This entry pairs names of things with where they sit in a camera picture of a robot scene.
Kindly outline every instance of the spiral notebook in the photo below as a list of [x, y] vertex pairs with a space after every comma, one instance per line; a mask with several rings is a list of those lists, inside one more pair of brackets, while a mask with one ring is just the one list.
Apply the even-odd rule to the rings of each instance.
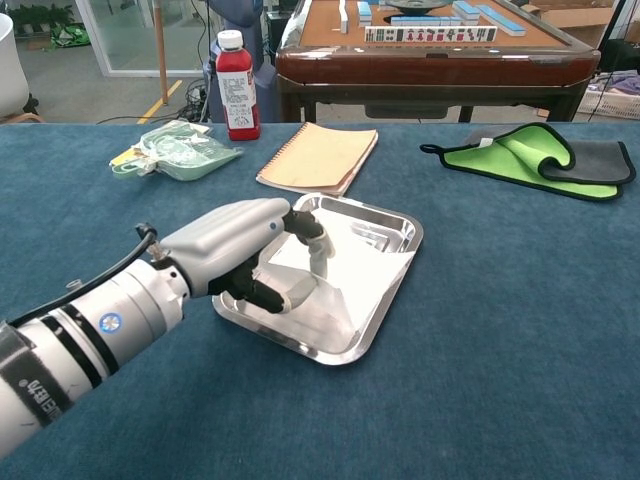
[[336, 130], [307, 122], [256, 180], [292, 192], [342, 196], [377, 141], [376, 130]]

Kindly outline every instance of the metal tray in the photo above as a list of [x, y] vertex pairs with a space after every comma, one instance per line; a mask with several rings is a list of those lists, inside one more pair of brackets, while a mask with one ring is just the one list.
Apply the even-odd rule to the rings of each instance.
[[[294, 208], [331, 215], [336, 221], [344, 223], [349, 235], [384, 253], [415, 253], [423, 240], [423, 228], [414, 218], [351, 199], [313, 193], [300, 197]], [[269, 261], [279, 253], [289, 236], [285, 233], [265, 247], [261, 260]], [[412, 261], [413, 256], [388, 285], [371, 313], [366, 318], [358, 319], [359, 328], [350, 338], [348, 346], [337, 352], [319, 349], [248, 315], [244, 312], [245, 302], [235, 300], [227, 292], [214, 296], [213, 306], [223, 318], [301, 355], [325, 365], [342, 365], [359, 359], [369, 349]]]

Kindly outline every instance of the white robotic arm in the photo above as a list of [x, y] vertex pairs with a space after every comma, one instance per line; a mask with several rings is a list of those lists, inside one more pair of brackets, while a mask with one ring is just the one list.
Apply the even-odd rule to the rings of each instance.
[[[333, 247], [308, 212], [285, 199], [215, 209], [160, 242], [143, 241], [109, 272], [10, 323], [0, 323], [0, 458], [56, 420], [83, 394], [173, 329], [189, 298], [228, 291], [271, 313], [306, 295], [276, 292], [253, 279], [262, 249], [283, 232], [308, 245], [310, 271], [326, 276]], [[145, 249], [150, 262], [139, 258]]]

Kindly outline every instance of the white chair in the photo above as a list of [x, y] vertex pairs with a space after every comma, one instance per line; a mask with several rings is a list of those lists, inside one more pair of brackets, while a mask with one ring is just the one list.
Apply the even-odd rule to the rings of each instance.
[[18, 58], [13, 21], [0, 13], [0, 123], [44, 122], [34, 113], [22, 113], [29, 101], [29, 84]]

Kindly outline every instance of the blue table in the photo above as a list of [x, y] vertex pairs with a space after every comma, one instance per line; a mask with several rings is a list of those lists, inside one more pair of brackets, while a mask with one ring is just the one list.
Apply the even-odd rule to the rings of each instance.
[[[176, 330], [0, 462], [0, 478], [638, 478], [638, 184], [591, 203], [418, 150], [474, 127], [377, 126], [348, 196], [417, 218], [425, 239], [359, 361], [316, 364], [194, 300]], [[5, 318], [120, 259], [140, 221], [167, 235], [223, 203], [297, 198], [255, 173], [298, 125], [266, 125], [197, 183], [113, 178], [109, 159], [150, 128], [0, 128]], [[557, 128], [622, 140], [639, 165], [635, 124]]]

